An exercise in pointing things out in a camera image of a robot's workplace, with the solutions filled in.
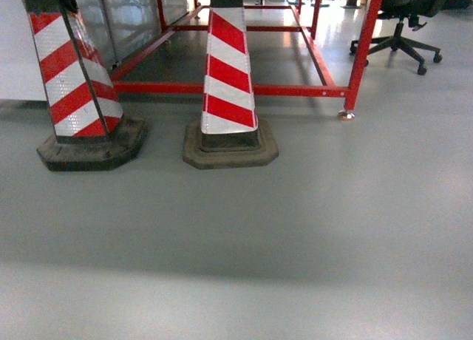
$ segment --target chair base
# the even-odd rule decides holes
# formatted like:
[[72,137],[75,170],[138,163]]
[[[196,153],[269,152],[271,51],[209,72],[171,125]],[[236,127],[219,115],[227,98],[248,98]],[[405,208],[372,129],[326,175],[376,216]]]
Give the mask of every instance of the chair base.
[[[434,63],[440,63],[442,61],[442,56],[440,55],[440,48],[433,47],[425,43],[417,42],[412,39],[402,37],[401,32],[402,32],[403,26],[404,24],[402,22],[399,22],[396,25],[394,35],[387,36],[387,37],[373,38],[371,40],[371,43],[376,44],[376,45],[370,48],[368,55],[379,52],[380,50],[384,50],[389,47],[393,51],[402,50],[411,58],[414,58],[416,61],[419,62],[417,73],[419,75],[425,75],[427,73],[427,68],[424,66],[425,59],[423,58],[422,55],[418,53],[417,50],[415,50],[415,48],[418,48],[420,50],[429,50],[429,51],[435,52]],[[350,52],[354,54],[356,52],[357,47],[358,47],[358,41],[352,41]]]

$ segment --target office chair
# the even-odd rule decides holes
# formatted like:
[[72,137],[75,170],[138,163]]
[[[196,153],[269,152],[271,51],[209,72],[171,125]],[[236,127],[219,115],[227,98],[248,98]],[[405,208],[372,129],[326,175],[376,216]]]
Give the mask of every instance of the office chair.
[[[409,27],[412,28],[413,31],[418,31],[427,24],[421,24],[419,22],[419,16],[433,17],[437,15],[445,1],[446,0],[383,0],[381,2],[381,12],[378,14],[378,18],[381,20],[399,18],[399,22],[396,25],[394,35],[373,38],[371,40],[371,43],[376,45],[370,48],[368,54],[379,52],[388,47],[391,47],[393,51],[400,49],[419,62],[417,73],[419,75],[425,75],[427,72],[427,68],[423,65],[425,59],[415,48],[435,52],[434,63],[440,63],[442,61],[440,48],[401,37],[404,19],[407,18],[409,20]],[[350,47],[352,54],[356,52],[357,46],[358,41],[352,41]]]

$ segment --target traffic cone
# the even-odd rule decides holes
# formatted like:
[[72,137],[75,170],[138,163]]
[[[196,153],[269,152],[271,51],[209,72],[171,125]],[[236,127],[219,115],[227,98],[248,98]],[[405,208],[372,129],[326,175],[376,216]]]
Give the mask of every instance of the traffic cone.
[[110,170],[134,158],[147,128],[123,112],[75,0],[24,0],[54,135],[38,147],[51,171]]
[[342,7],[344,9],[361,9],[361,6],[358,6],[358,0],[347,0],[347,3]]
[[183,159],[220,169],[267,165],[278,154],[255,112],[243,0],[211,0],[203,113],[187,127]]

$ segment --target epoxy floor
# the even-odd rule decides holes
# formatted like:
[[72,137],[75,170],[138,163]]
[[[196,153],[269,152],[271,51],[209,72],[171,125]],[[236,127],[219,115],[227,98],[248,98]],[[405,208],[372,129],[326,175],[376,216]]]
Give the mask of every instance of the epoxy floor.
[[[362,15],[322,9],[338,82]],[[182,161],[201,97],[122,95],[149,124],[138,159],[51,173],[44,104],[2,101],[0,339],[473,339],[473,12],[405,35],[443,62],[373,55],[353,122],[339,100],[256,97],[280,149],[262,168]],[[248,41],[255,82],[315,80],[295,34]],[[141,65],[196,80],[203,50],[178,34]]]

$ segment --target red metal table frame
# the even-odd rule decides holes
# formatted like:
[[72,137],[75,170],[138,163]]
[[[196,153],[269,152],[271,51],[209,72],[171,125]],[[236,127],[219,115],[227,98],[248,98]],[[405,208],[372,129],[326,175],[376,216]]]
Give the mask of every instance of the red metal table frame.
[[[206,8],[197,6],[196,10],[190,12],[177,23],[167,25],[163,15],[163,4],[157,0],[158,10],[161,20],[161,36],[152,44],[145,47],[135,57],[130,58],[121,66],[112,71],[111,78],[115,88],[119,92],[152,92],[152,93],[181,93],[181,94],[203,94],[203,83],[182,83],[182,82],[143,82],[143,81],[121,81],[121,78],[136,67],[146,56],[156,50],[164,41],[169,39],[178,31],[189,30],[207,30],[206,25],[189,25],[190,20],[198,16],[199,12]],[[321,85],[261,85],[253,84],[255,95],[269,96],[305,96],[305,97],[330,97],[344,98],[345,111],[351,111],[355,108],[356,97],[361,83],[361,77],[366,64],[368,50],[370,48],[372,32],[378,16],[378,10],[381,6],[381,0],[371,0],[367,5],[363,26],[359,38],[358,49],[355,54],[352,72],[348,86],[338,86],[335,84],[330,72],[325,65],[321,53],[316,46],[315,37],[317,21],[319,19],[319,9],[321,0],[315,0],[312,25],[303,27],[301,25],[300,10],[302,1],[299,0],[298,7],[295,6],[245,6],[245,8],[265,8],[265,9],[291,9],[297,26],[294,27],[275,27],[275,26],[248,26],[248,31],[277,31],[277,32],[300,32],[313,59],[317,73],[319,74]]]

